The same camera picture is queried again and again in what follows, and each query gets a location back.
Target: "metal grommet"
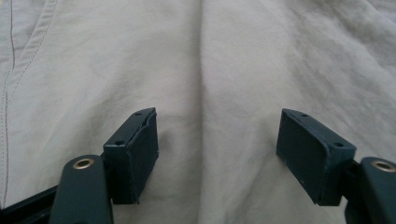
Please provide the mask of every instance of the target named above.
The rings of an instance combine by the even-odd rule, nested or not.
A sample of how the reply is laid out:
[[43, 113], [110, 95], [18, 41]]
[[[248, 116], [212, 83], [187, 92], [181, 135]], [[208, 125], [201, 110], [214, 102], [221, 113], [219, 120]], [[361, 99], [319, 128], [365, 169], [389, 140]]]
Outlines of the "metal grommet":
[[379, 170], [382, 170], [382, 171], [385, 171], [385, 172], [389, 172], [389, 173], [396, 172], [396, 168], [392, 164], [389, 164], [389, 163], [387, 163], [385, 161], [373, 161], [372, 165], [375, 168], [377, 168]]
[[77, 170], [82, 170], [82, 169], [90, 167], [93, 164], [93, 162], [94, 162], [93, 159], [82, 159], [82, 160], [76, 161], [73, 164], [73, 168], [75, 168]]

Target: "beige cloth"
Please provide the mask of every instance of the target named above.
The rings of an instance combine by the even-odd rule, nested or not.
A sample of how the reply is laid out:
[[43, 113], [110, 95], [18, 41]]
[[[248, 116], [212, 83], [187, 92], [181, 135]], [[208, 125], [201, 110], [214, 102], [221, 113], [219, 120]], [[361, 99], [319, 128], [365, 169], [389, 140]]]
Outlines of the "beige cloth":
[[157, 107], [160, 158], [116, 223], [343, 223], [276, 156], [281, 108], [396, 161], [392, 0], [10, 1], [0, 6], [0, 200], [56, 185]]

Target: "stitching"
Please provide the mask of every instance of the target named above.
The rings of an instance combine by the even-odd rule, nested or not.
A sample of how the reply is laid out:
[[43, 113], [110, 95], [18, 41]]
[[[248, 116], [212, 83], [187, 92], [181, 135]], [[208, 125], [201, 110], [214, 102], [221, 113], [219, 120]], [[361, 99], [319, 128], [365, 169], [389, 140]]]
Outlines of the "stitching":
[[2, 162], [2, 166], [4, 165], [4, 162], [6, 161], [6, 169], [4, 171], [3, 167], [1, 169], [1, 179], [0, 179], [0, 188], [1, 188], [1, 193], [3, 193], [4, 191], [4, 195], [1, 198], [1, 204], [3, 206], [6, 205], [6, 195], [7, 195], [7, 185], [8, 185], [8, 146], [5, 146], [5, 144], [7, 144], [7, 138], [6, 138], [6, 142], [5, 142], [5, 135], [7, 135], [7, 102], [5, 101], [5, 99], [7, 98], [7, 81], [9, 78], [9, 75], [11, 74], [11, 70], [12, 70], [12, 2], [9, 1], [9, 11], [8, 11], [8, 24], [9, 24], [9, 42], [8, 42], [8, 59], [9, 59], [9, 63], [8, 63], [8, 72], [7, 72], [7, 76], [6, 79], [4, 81], [4, 88], [3, 88], [3, 94], [2, 94], [2, 109], [0, 110], [0, 120], [1, 120], [1, 146], [2, 146], [2, 150], [1, 150], [1, 162]]
[[29, 61], [29, 63], [26, 65], [26, 67], [25, 67], [25, 69], [23, 70], [21, 76], [18, 78], [17, 84], [16, 84], [14, 90], [12, 91], [12, 93], [11, 93], [9, 99], [8, 99], [8, 103], [11, 101], [12, 97], [14, 96], [14, 93], [15, 93], [15, 91], [17, 90], [17, 88], [18, 88], [18, 86], [19, 86], [19, 84], [20, 84], [20, 82], [21, 82], [21, 79], [22, 79], [24, 73], [26, 72], [27, 68], [30, 66], [30, 64], [32, 63], [33, 59], [34, 59], [35, 56], [37, 55], [38, 50], [40, 49], [41, 44], [42, 44], [43, 41], [44, 41], [44, 37], [47, 35], [47, 31], [48, 31], [48, 29], [50, 28], [50, 24], [52, 23], [52, 18], [53, 18], [53, 14], [54, 14], [54, 12], [55, 12], [55, 8], [56, 8], [57, 3], [58, 3], [58, 0], [55, 1], [54, 6], [52, 7], [52, 14], [50, 15], [49, 23], [48, 23], [48, 25], [47, 25], [46, 31], [45, 31], [44, 34], [43, 34], [43, 37], [42, 37], [41, 40], [40, 40], [40, 43], [39, 43], [37, 49], [35, 50], [35, 54], [34, 54], [33, 57], [31, 58], [31, 60]]

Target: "seam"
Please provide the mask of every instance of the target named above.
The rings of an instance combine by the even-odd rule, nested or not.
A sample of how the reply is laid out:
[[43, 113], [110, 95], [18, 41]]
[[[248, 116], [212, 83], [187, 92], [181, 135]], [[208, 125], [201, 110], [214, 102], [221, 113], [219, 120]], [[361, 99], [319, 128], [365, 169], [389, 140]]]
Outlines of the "seam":
[[7, 143], [7, 81], [9, 78], [9, 75], [11, 74], [12, 67], [13, 67], [13, 55], [12, 55], [12, 1], [9, 1], [9, 10], [8, 10], [8, 31], [9, 31], [9, 41], [7, 44], [8, 48], [8, 72], [7, 76], [4, 81], [4, 87], [3, 87], [3, 94], [2, 94], [2, 109], [0, 110], [0, 120], [1, 120], [1, 162], [3, 165], [6, 166], [6, 169], [1, 169], [1, 179], [0, 179], [0, 188], [1, 188], [1, 193], [4, 192], [3, 197], [1, 198], [1, 204], [6, 206], [6, 197], [7, 197], [7, 185], [8, 185], [8, 143]]
[[43, 37], [42, 37], [41, 40], [40, 40], [40, 43], [38, 44], [38, 46], [37, 46], [37, 48], [36, 48], [36, 50], [35, 50], [35, 54], [32, 56], [32, 58], [30, 59], [29, 63], [26, 65], [25, 69], [23, 70], [23, 72], [21, 73], [20, 77], [18, 78], [17, 84], [15, 85], [14, 90], [12, 91], [12, 93], [11, 93], [10, 96], [9, 96], [8, 103], [11, 102], [11, 99], [12, 99], [12, 97], [14, 96], [15, 91], [17, 90], [18, 86], [20, 85], [20, 82], [21, 82], [21, 79], [22, 79], [24, 73], [26, 72], [26, 70], [28, 69], [28, 67], [29, 67], [30, 64], [32, 63], [33, 59], [34, 59], [35, 56], [37, 55], [38, 50], [39, 50], [40, 47], [41, 47], [41, 44], [44, 42], [44, 38], [45, 38], [45, 36], [47, 35], [47, 31], [48, 31], [48, 29], [50, 28], [50, 24], [52, 23], [52, 18], [53, 18], [53, 14], [55, 13], [55, 8], [56, 8], [57, 3], [58, 3], [58, 0], [55, 1], [54, 6], [52, 7], [52, 13], [51, 13], [51, 15], [50, 15], [49, 23], [48, 23], [48, 25], [47, 25], [46, 31], [45, 31], [44, 34], [43, 34]]

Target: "white fabric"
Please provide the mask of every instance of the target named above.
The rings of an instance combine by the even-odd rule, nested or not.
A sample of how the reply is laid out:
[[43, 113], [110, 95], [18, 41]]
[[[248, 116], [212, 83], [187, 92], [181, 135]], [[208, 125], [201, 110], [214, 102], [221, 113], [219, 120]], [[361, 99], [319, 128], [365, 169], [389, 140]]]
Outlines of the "white fabric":
[[314, 205], [276, 156], [280, 112], [357, 161], [396, 161], [395, 15], [392, 0], [4, 0], [1, 205], [155, 106], [160, 158], [116, 223], [344, 223], [345, 203]]

